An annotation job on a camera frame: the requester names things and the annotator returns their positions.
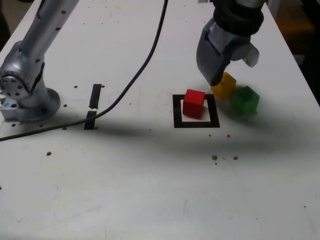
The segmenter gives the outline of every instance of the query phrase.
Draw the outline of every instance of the yellow cube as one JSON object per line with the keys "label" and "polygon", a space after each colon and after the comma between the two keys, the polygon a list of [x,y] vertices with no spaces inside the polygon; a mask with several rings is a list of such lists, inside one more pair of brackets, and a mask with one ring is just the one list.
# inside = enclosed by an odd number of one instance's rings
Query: yellow cube
{"label": "yellow cube", "polygon": [[221,81],[211,87],[211,91],[219,99],[230,99],[236,89],[237,80],[229,73],[224,72]]}

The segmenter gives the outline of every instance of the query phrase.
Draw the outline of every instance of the green cube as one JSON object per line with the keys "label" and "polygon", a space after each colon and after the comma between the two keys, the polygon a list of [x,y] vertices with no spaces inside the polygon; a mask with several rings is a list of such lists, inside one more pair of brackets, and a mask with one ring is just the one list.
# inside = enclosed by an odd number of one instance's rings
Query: green cube
{"label": "green cube", "polygon": [[257,110],[260,96],[250,87],[237,88],[231,98],[231,106],[242,115],[253,114]]}

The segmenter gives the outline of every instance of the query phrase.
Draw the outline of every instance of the white table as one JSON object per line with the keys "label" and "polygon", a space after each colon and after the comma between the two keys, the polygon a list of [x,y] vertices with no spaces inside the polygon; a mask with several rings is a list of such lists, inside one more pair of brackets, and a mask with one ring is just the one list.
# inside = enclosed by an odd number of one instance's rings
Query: white table
{"label": "white table", "polygon": [[[45,56],[46,85],[68,107],[44,126],[85,118],[93,84],[105,85],[98,112],[116,99],[150,51],[162,6],[80,1]],[[257,66],[227,68],[260,95],[257,114],[239,117],[217,101],[220,128],[173,128],[172,94],[210,93],[196,50],[213,10],[169,0],[152,60],[98,130],[0,143],[1,240],[320,239],[320,109],[267,6],[252,37]],[[0,137],[39,128],[0,121]]]}

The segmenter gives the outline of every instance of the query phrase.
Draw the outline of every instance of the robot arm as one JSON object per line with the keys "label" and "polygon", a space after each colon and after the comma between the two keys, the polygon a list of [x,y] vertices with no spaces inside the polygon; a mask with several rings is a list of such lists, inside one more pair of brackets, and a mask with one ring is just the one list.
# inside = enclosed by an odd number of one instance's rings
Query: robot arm
{"label": "robot arm", "polygon": [[24,39],[6,56],[0,67],[1,91],[6,96],[1,113],[6,121],[39,122],[59,109],[58,93],[44,83],[45,53],[78,2],[45,0]]}
{"label": "robot arm", "polygon": [[264,16],[263,0],[215,0],[213,18],[203,28],[197,53],[197,66],[211,86],[222,79],[231,61],[244,60],[253,67],[259,51],[250,43]]}

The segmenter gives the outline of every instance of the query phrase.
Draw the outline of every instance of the red cube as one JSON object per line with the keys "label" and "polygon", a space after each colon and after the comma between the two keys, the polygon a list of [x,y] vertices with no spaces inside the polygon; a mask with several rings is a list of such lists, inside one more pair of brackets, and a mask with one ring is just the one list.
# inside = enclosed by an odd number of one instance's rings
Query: red cube
{"label": "red cube", "polygon": [[183,99],[182,113],[188,117],[200,118],[204,110],[205,96],[202,91],[188,89]]}

